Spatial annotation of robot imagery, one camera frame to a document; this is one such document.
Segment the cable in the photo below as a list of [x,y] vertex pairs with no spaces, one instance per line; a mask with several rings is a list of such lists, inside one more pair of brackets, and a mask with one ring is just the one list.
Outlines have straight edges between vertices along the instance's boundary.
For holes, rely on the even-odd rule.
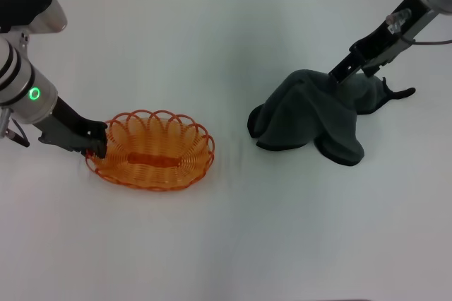
[[17,129],[19,129],[20,133],[22,134],[23,139],[26,140],[27,142],[29,142],[28,138],[27,138],[27,135],[25,135],[25,132],[22,129],[22,127],[20,126],[20,124],[17,123],[17,121],[15,119],[12,119],[12,120],[13,120],[14,124],[16,125]]
[[450,45],[452,44],[452,40],[449,41],[438,41],[438,42],[416,42],[416,40],[409,40],[405,38],[403,35],[398,34],[398,37],[405,43],[409,45]]

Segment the orange basket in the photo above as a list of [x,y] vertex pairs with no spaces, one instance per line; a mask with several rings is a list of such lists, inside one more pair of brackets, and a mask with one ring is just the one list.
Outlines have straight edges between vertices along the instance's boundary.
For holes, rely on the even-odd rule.
[[176,191],[202,179],[212,165],[212,136],[186,115],[136,110],[105,123],[107,156],[101,159],[88,154],[86,164],[108,182],[135,189]]

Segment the dark gray cloth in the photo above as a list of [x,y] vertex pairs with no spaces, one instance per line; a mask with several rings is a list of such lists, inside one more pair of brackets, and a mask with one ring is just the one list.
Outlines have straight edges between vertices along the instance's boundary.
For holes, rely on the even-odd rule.
[[248,131],[257,146],[268,151],[299,148],[314,141],[327,158],[356,165],[364,149],[356,139],[359,114],[371,114],[389,100],[407,98],[410,88],[391,91],[386,79],[357,73],[334,86],[326,73],[299,70],[289,75],[248,118]]

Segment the green indicator light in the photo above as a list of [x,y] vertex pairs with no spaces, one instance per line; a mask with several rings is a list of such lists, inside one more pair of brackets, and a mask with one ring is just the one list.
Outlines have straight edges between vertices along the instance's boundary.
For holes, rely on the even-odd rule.
[[30,96],[31,100],[37,100],[41,95],[41,92],[38,88],[34,87],[31,88],[30,91],[28,92],[28,96]]

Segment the crumpled fabric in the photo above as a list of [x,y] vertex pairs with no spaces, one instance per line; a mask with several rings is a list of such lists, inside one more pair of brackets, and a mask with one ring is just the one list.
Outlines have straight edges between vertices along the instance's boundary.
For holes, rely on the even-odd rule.
[[330,160],[353,166],[364,157],[356,139],[357,115],[371,114],[390,100],[407,98],[414,88],[393,92],[376,76],[356,73],[334,86],[326,73],[290,74],[248,118],[257,146],[268,151],[300,148],[313,141]]

